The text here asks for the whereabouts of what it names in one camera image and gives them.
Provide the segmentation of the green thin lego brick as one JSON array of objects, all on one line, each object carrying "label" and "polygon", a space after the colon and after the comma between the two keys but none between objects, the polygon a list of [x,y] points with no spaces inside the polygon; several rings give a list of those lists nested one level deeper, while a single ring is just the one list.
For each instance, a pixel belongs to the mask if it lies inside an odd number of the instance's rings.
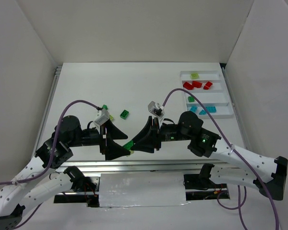
[{"label": "green thin lego brick", "polygon": [[130,140],[129,142],[127,142],[126,144],[123,145],[123,147],[127,150],[131,150],[132,146],[133,146],[132,140]]}]

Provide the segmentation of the dark green lego brick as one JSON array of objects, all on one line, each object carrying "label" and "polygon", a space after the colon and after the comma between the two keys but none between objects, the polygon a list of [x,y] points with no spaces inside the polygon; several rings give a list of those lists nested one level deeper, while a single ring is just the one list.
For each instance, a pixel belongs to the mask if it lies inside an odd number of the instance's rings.
[{"label": "dark green lego brick", "polygon": [[129,116],[129,111],[127,111],[127,110],[123,110],[120,114],[120,118],[122,118],[124,120],[126,120],[128,116]]}]

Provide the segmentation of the blue rounded lego brick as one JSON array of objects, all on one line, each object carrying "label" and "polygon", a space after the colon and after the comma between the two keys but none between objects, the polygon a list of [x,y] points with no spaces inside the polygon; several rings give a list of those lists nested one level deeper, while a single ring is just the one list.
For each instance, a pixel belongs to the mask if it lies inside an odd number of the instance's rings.
[{"label": "blue rounded lego brick", "polygon": [[198,107],[197,106],[191,106],[189,111],[193,112],[193,113],[196,113]]}]

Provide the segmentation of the small green square lego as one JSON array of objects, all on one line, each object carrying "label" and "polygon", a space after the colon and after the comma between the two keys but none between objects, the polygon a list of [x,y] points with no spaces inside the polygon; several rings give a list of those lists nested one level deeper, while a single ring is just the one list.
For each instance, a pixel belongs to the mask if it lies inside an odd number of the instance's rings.
[{"label": "small green square lego", "polygon": [[189,96],[188,97],[188,102],[193,103],[193,102],[195,102],[195,99],[192,96]]}]

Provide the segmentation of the blue long lego brick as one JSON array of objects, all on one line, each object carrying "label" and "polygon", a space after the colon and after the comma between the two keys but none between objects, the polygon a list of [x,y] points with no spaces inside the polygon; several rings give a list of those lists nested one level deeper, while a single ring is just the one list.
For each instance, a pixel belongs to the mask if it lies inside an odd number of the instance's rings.
[{"label": "blue long lego brick", "polygon": [[207,110],[207,112],[209,112],[209,113],[216,113],[216,112],[217,112],[215,106],[207,106],[207,107],[206,107],[206,110]]}]

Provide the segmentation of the red long lego brick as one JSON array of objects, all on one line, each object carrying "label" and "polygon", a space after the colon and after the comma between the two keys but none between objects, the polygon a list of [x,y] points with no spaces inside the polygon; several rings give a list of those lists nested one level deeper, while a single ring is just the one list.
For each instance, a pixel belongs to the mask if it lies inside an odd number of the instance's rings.
[{"label": "red long lego brick", "polygon": [[194,89],[194,86],[192,84],[190,84],[189,82],[184,82],[183,87],[187,90],[193,90]]}]

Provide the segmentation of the red curved lego brick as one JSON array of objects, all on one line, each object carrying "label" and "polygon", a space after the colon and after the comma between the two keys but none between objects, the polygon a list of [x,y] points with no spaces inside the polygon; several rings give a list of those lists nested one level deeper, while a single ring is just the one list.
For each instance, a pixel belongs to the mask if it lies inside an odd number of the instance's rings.
[{"label": "red curved lego brick", "polygon": [[193,87],[195,87],[195,88],[202,88],[203,83],[194,80],[194,81],[192,82],[192,85],[193,85]]}]

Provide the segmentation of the pale yellow sloped lego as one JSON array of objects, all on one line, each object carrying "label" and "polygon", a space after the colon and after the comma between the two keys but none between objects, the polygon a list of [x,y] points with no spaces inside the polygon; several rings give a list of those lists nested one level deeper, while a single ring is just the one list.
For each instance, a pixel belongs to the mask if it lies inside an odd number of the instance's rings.
[{"label": "pale yellow sloped lego", "polygon": [[191,78],[192,80],[199,79],[199,74],[198,74],[198,73],[191,73],[191,74],[190,74],[190,78]]}]

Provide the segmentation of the red rounded lego brick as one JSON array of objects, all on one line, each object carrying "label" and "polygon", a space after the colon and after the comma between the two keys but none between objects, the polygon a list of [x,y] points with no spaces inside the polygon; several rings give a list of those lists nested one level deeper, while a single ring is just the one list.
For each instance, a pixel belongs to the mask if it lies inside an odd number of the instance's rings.
[{"label": "red rounded lego brick", "polygon": [[209,90],[211,87],[213,86],[213,83],[208,81],[204,86],[203,89],[204,90]]}]

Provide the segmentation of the small teal lego brick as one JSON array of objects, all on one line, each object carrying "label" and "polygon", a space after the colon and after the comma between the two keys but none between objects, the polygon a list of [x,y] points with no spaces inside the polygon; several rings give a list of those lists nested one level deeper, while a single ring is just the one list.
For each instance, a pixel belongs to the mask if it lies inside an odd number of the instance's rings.
[{"label": "small teal lego brick", "polygon": [[206,113],[206,111],[205,110],[201,110],[200,112],[199,112],[199,115],[206,115],[207,113]]}]

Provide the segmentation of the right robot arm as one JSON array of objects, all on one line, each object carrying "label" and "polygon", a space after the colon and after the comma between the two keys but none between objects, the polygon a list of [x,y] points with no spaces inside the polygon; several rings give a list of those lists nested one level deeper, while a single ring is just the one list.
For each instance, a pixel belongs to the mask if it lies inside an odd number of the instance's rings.
[{"label": "right robot arm", "polygon": [[253,188],[273,200],[283,200],[288,171],[286,158],[265,157],[228,144],[219,134],[203,128],[203,123],[189,111],[181,114],[177,124],[160,125],[157,118],[149,117],[133,138],[131,150],[154,153],[163,142],[188,140],[187,148],[195,156],[232,165],[224,168],[205,163],[198,176],[202,184],[235,184]]}]

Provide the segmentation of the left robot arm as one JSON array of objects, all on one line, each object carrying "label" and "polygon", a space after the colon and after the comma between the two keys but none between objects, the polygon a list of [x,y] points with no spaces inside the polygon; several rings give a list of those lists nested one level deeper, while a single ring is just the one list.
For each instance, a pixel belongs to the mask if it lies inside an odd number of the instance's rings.
[{"label": "left robot arm", "polygon": [[115,143],[127,139],[111,120],[100,129],[95,127],[82,129],[77,117],[69,115],[55,127],[53,135],[36,151],[30,162],[0,189],[0,230],[13,230],[31,209],[39,207],[57,193],[72,190],[74,192],[92,192],[96,184],[76,166],[69,166],[52,180],[40,182],[72,156],[72,147],[99,146],[107,161],[130,154],[129,150]]}]

